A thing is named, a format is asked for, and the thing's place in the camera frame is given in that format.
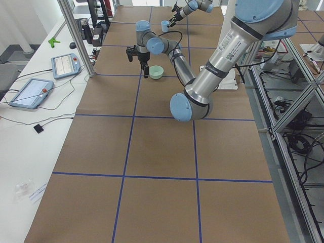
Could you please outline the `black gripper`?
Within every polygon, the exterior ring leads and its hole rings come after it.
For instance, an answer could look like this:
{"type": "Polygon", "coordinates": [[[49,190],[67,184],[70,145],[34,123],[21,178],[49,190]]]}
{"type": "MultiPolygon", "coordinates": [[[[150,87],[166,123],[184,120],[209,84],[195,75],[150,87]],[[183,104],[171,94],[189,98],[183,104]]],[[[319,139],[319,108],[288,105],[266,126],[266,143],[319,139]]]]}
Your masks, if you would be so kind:
{"type": "Polygon", "coordinates": [[[177,21],[181,21],[186,17],[186,14],[183,10],[177,12],[174,16],[169,19],[169,27],[173,27],[177,21]]]}
{"type": "Polygon", "coordinates": [[[149,65],[148,61],[150,60],[150,52],[145,46],[136,45],[136,51],[138,60],[141,62],[141,69],[143,71],[144,77],[149,77],[149,65]]]}

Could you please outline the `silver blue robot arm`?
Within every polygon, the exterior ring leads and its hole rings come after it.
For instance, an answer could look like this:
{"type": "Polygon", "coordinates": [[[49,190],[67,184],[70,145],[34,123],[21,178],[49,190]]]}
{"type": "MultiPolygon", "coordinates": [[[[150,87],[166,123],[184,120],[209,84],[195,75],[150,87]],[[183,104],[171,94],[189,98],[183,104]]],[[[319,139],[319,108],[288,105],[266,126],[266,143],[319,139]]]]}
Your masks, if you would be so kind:
{"type": "Polygon", "coordinates": [[[173,27],[177,22],[183,20],[196,10],[201,10],[203,12],[210,13],[214,8],[213,1],[185,1],[186,5],[183,7],[178,6],[177,2],[178,1],[175,2],[171,10],[171,12],[174,13],[174,15],[169,19],[168,27],[173,27]]]}
{"type": "Polygon", "coordinates": [[[212,111],[211,94],[247,48],[257,41],[291,37],[296,33],[299,1],[237,1],[230,29],[204,68],[195,75],[179,44],[157,36],[145,20],[136,23],[137,43],[126,49],[129,61],[137,56],[144,76],[149,75],[150,54],[166,54],[184,86],[170,100],[170,111],[180,122],[202,119],[212,111]]]}

